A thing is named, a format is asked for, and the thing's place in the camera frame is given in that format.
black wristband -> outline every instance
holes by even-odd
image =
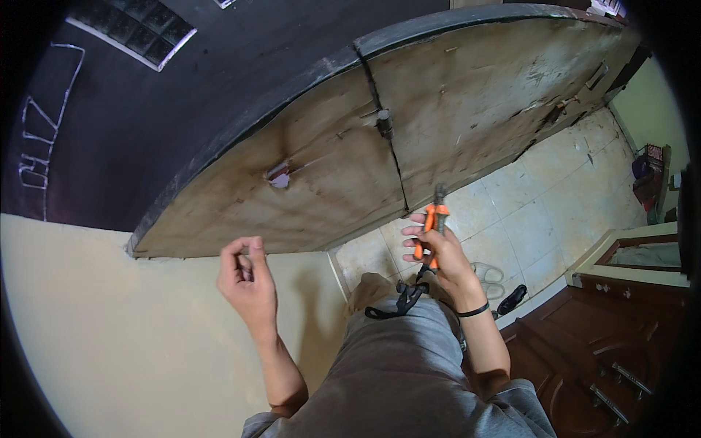
[[[464,312],[464,313],[456,312],[456,314],[461,318],[467,318],[470,316],[479,315],[480,313],[484,312],[488,308],[489,308],[489,301],[487,301],[487,303],[484,306],[478,308],[477,310],[472,310],[471,312]]]

damaged wood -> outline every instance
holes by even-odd
[[[336,71],[309,74],[310,85],[230,136],[186,186],[175,181],[128,251],[212,256],[242,235],[262,235],[268,252],[340,245],[425,205],[436,181],[459,189],[600,105],[636,37],[530,4],[369,34]]]

gray shirt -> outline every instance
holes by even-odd
[[[375,306],[395,311],[395,302]],[[292,418],[249,418],[242,437],[554,437],[528,380],[511,381],[487,402],[470,391],[459,330],[433,299],[389,320],[357,312],[319,390]]]

person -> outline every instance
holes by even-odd
[[[426,216],[411,219],[423,224]],[[405,316],[368,318],[365,306],[396,311],[397,292],[379,274],[363,274],[349,298],[354,312],[341,349],[311,397],[278,333],[262,239],[239,238],[222,249],[217,287],[250,331],[271,406],[246,420],[242,437],[555,436],[533,384],[510,379],[509,352],[491,313],[457,315],[474,313],[487,300],[453,232],[424,232],[417,225],[402,234],[415,236],[405,247],[421,241],[437,257],[437,275],[422,278],[430,297]],[[461,333],[476,388],[461,368]]]

chalk drawing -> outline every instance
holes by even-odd
[[[63,93],[63,105],[61,106],[61,111],[58,114],[58,120],[54,122],[51,120],[46,112],[41,109],[38,103],[34,100],[32,96],[27,96],[27,101],[25,102],[25,107],[22,109],[22,138],[25,140],[34,140],[38,142],[46,143],[46,158],[42,159],[36,156],[31,156],[23,153],[21,155],[21,160],[18,168],[18,174],[20,176],[20,182],[24,187],[31,189],[39,189],[43,191],[43,220],[46,222],[46,189],[48,188],[48,167],[51,162],[51,153],[53,152],[53,145],[56,143],[56,137],[58,136],[58,128],[61,126],[63,121],[63,114],[66,109],[66,104],[68,103],[68,96],[71,94],[71,89],[76,81],[78,72],[83,66],[83,59],[86,56],[86,51],[82,47],[74,46],[73,44],[56,44],[49,43],[50,47],[66,48],[70,50],[78,50],[81,52],[81,59],[78,62],[76,70],[73,72],[73,77],[68,85],[68,88]],[[51,139],[43,138],[38,135],[34,135],[27,132],[25,123],[27,122],[27,110],[33,107],[43,119],[51,126],[53,129],[53,136]]]

